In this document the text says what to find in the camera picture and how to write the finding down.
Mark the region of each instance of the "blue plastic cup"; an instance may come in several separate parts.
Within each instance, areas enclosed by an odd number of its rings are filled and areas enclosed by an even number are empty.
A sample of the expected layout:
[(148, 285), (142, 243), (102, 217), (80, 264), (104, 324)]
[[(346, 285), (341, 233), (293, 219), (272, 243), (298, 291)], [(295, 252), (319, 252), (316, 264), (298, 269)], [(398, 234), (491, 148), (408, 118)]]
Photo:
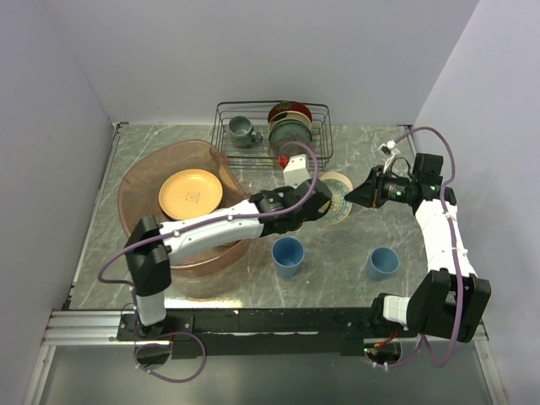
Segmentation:
[(276, 241), (272, 247), (272, 259), (278, 276), (293, 277), (304, 261), (304, 247), (298, 239), (286, 236)]
[(389, 247), (377, 247), (371, 252), (365, 271), (374, 281), (381, 281), (390, 277), (399, 267), (397, 253)]

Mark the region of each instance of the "dish rack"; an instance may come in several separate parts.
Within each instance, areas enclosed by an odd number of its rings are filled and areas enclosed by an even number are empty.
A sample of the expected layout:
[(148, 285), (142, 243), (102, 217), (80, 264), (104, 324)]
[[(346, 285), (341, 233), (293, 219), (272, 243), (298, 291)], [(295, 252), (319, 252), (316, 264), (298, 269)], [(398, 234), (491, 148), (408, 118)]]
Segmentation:
[[(230, 167), (250, 170), (273, 170), (278, 168), (277, 159), (268, 154), (268, 121), (270, 110), (281, 100), (274, 101), (226, 101), (219, 103), (213, 122), (212, 144), (229, 159)], [(311, 147), (316, 153), (319, 169), (322, 170), (333, 155), (332, 126), (327, 105), (302, 103), (313, 115)], [(231, 118), (245, 116), (253, 123), (255, 132), (262, 135), (260, 143), (250, 148), (236, 147), (227, 136), (225, 128)]]

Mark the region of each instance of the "marble tabletop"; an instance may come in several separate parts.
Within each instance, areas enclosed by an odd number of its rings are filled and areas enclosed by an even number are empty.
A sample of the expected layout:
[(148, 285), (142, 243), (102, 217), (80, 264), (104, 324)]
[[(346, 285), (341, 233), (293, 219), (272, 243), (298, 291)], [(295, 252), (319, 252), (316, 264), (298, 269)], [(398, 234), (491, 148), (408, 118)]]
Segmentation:
[[(325, 171), (345, 174), (355, 186), (365, 180), (373, 165), (382, 163), (376, 147), (393, 139), (402, 127), (333, 127), (334, 155)], [(123, 176), (140, 159), (169, 144), (193, 138), (210, 141), (212, 126), (122, 125), (114, 142), (113, 158), (89, 237), (74, 280), (70, 309), (119, 309), (130, 301), (125, 286), (97, 281), (100, 266), (126, 243), (116, 205)], [(402, 156), (413, 161), (409, 146)], [(247, 192), (283, 185), (279, 171), (233, 169)], [(276, 275), (270, 235), (254, 240), (248, 253), (226, 269), (201, 278), (173, 274), (166, 290), (169, 308), (189, 307), (338, 307), (369, 306), (380, 293), (410, 295), (427, 271), (420, 228), (408, 206), (387, 203), (380, 209), (353, 206), (340, 224), (321, 221), (304, 224), (291, 235), (305, 247), (305, 261), (290, 279)], [(377, 246), (389, 246), (399, 255), (400, 267), (390, 278), (374, 282), (364, 265)], [(125, 260), (113, 263), (108, 278), (129, 279)]]

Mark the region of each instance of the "gray wall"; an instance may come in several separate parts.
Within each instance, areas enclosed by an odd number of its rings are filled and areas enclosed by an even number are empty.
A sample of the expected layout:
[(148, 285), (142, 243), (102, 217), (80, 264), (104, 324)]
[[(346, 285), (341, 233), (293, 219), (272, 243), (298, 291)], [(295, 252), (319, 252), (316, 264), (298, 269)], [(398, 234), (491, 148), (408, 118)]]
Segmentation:
[(41, 2), (0, 2), (0, 55), (0, 392), (11, 404), (67, 296), (112, 128)]
[(478, 0), (44, 0), (112, 121), (210, 122), (226, 100), (410, 124)]
[[(416, 125), (448, 137), (459, 224), (493, 288), (485, 320), (512, 403), (538, 403), (540, 3), (483, 0)], [(420, 150), (442, 152), (419, 134)]]

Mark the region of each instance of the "cup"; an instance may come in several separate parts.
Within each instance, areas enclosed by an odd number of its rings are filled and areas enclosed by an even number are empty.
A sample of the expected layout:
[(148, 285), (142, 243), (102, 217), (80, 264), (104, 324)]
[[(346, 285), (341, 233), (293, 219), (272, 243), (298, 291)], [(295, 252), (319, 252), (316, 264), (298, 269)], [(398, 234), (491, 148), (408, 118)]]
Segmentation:
[(293, 277), (304, 261), (304, 256), (304, 247), (296, 238), (286, 236), (273, 244), (272, 259), (279, 277)]
[(249, 148), (262, 141), (262, 135), (253, 130), (253, 124), (245, 116), (235, 116), (227, 127), (230, 141), (238, 148)]
[(365, 272), (374, 281), (390, 277), (399, 267), (397, 253), (389, 247), (377, 247), (365, 264)]

